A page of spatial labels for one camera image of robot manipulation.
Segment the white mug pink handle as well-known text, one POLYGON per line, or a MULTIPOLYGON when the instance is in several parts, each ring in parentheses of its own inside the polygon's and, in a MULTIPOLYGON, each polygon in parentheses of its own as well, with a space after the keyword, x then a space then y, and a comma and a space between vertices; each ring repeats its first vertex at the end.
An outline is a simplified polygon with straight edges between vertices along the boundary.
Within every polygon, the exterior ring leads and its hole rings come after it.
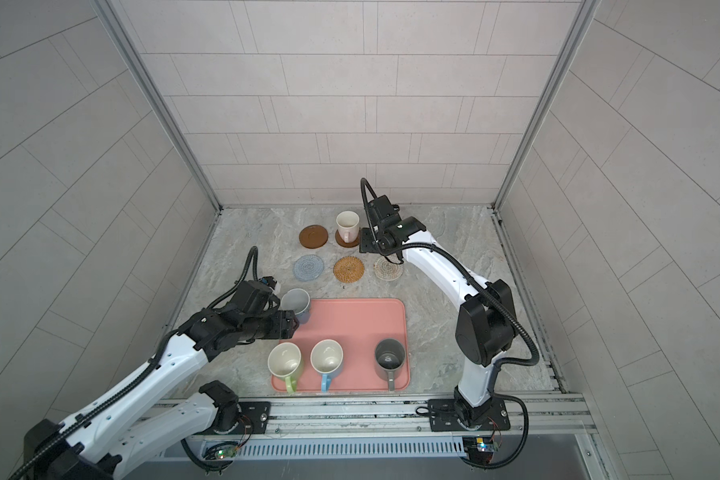
POLYGON ((354 211, 343 211, 336 217, 337 231, 342 239, 349 243, 355 240, 359 234, 360 217, 354 211))

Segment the blue floral mug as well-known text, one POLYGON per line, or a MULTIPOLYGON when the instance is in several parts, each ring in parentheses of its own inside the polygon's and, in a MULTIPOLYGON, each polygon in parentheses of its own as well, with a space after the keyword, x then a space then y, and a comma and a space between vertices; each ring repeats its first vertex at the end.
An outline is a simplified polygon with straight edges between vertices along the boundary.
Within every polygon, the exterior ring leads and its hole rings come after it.
POLYGON ((280 302, 280 309, 283 311, 293 311, 301 325, 309 321, 310 308, 311 297, 306 290, 301 288, 289 290, 283 295, 280 302))

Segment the brown wooden coaster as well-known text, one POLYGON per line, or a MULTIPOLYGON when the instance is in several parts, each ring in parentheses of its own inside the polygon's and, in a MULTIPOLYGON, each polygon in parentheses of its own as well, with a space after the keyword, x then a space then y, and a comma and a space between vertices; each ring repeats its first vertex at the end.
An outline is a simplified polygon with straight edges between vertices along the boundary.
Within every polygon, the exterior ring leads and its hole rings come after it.
POLYGON ((317 249, 328 241, 328 231, 322 225, 309 225, 303 228, 298 236, 299 243, 307 249, 317 249))
POLYGON ((359 236, 359 234, 358 234, 358 236, 355 238, 354 241, 347 243, 347 242, 345 242, 345 241, 342 239, 339 231, 335 231, 335 232, 334 232, 334 240, 337 242, 337 244, 338 244, 340 247, 343 247, 343 248, 355 248, 355 247, 358 247, 358 245, 360 244, 360 236, 359 236))

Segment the rattan woven round coaster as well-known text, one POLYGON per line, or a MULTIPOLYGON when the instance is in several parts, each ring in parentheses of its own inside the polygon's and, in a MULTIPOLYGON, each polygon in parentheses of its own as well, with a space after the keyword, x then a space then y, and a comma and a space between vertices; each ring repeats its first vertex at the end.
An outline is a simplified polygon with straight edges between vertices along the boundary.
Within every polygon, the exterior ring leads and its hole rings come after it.
POLYGON ((359 281, 365 273, 363 262, 355 256, 346 256, 339 259, 334 267, 335 278, 345 284, 359 281))

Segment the grey woven round coaster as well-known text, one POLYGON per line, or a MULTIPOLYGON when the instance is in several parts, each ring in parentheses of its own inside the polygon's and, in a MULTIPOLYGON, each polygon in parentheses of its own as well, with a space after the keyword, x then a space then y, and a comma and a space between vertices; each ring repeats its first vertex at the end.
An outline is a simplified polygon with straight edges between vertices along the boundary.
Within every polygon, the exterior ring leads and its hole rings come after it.
POLYGON ((324 271, 324 261, 315 254, 303 255, 293 265, 293 275, 301 282, 318 279, 324 271))

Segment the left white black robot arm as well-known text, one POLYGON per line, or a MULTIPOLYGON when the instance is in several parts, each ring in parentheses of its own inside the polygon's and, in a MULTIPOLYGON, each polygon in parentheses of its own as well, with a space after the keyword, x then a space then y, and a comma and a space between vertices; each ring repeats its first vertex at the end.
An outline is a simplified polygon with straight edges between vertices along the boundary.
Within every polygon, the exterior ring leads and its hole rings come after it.
POLYGON ((229 431, 239 416, 236 394, 220 381, 190 400, 141 422, 168 391, 220 354, 257 340, 292 338, 299 327, 284 311, 276 280, 261 277, 251 247, 233 287, 159 341, 155 353, 98 399, 54 423, 44 419, 24 437, 15 479, 120 479, 151 453, 208 428, 229 431))

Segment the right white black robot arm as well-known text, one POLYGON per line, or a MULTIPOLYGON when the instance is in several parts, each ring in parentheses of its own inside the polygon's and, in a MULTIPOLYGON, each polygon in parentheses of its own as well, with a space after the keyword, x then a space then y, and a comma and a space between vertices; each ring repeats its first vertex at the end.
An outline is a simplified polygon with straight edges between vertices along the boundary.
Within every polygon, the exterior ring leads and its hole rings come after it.
POLYGON ((417 409, 417 415, 427 417, 433 429, 472 433, 462 459, 465 464, 481 470, 510 465, 526 445, 530 416, 522 399, 496 391, 496 380, 506 365, 531 367, 540 360, 537 345, 516 318, 510 287, 466 268, 422 222, 402 218, 399 206, 377 195, 367 179, 361 179, 360 191, 368 222, 359 234, 360 252, 379 254, 392 265, 417 267, 457 309, 455 340, 465 358, 461 379, 452 399, 431 400, 417 409), (498 436, 510 427, 501 417, 509 402, 521 409, 521 437, 511 453, 496 460, 498 436))

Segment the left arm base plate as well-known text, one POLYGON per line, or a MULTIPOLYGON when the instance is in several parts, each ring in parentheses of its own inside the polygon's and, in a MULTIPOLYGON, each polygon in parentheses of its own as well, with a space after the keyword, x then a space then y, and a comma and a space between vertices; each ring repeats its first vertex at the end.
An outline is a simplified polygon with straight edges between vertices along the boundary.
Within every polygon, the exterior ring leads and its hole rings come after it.
POLYGON ((264 434, 270 410, 271 403, 265 401, 230 403, 217 412, 210 430, 217 435, 264 434))

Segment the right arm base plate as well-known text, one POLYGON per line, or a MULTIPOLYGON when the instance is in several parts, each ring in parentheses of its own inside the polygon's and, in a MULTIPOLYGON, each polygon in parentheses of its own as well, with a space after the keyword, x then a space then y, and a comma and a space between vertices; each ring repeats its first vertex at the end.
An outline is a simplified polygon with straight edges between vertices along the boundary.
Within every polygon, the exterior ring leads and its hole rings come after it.
POLYGON ((511 423, 502 400, 492 399, 484 405, 472 408, 455 399, 430 399, 425 407, 416 412, 429 420, 433 432, 458 431, 508 431, 511 423))

